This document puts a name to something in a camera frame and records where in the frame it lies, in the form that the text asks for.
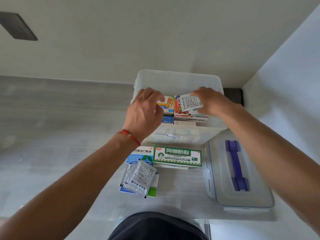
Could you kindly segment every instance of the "black object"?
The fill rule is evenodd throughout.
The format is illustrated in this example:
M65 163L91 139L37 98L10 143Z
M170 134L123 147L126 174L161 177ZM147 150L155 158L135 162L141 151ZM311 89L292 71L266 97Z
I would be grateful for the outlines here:
M241 104L243 107L245 106L241 88L224 88L223 92L224 92L224 96L226 96L232 102Z
M0 24L14 39L32 41L38 40L38 38L34 35L34 33L26 25L18 13L0 12Z

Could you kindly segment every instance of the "clear plastic storage box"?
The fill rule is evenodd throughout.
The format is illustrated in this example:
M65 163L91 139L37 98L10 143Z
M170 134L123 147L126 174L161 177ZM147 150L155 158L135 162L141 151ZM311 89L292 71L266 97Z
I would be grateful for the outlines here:
M199 87L210 87L223 94L220 78L214 75L141 70L134 81L133 99L142 88L159 90L164 96L188 94ZM219 118L210 116L198 126L162 124L144 140L144 143L191 144L202 145L227 125Z

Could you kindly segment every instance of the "blue and white medicine box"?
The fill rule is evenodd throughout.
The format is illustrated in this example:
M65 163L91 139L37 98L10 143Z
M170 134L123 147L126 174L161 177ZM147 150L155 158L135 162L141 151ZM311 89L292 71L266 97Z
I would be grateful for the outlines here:
M152 146L139 146L128 157L126 163L137 164L138 160L145 161L149 165L153 165L153 152Z
M162 123L165 123L165 124L174 124L174 118L173 118L173 116L166 116L166 115L164 115L163 117L162 117Z

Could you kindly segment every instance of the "wall switch plate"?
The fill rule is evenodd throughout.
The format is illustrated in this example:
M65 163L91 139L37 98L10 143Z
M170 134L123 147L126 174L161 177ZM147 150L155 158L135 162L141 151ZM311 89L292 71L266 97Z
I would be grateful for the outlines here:
M0 24L14 39L32 41L38 40L38 38L34 35L34 33L26 25L18 13L0 12Z

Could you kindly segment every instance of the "medicine packet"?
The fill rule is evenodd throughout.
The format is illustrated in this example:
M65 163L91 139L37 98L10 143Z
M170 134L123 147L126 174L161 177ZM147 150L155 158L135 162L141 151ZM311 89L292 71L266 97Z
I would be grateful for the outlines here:
M181 111L190 111L193 109L202 108L203 104L197 96L191 96L190 93L180 95Z
M146 196L156 171L156 168L139 160L137 164L132 165L131 169L125 174L122 186L127 190Z

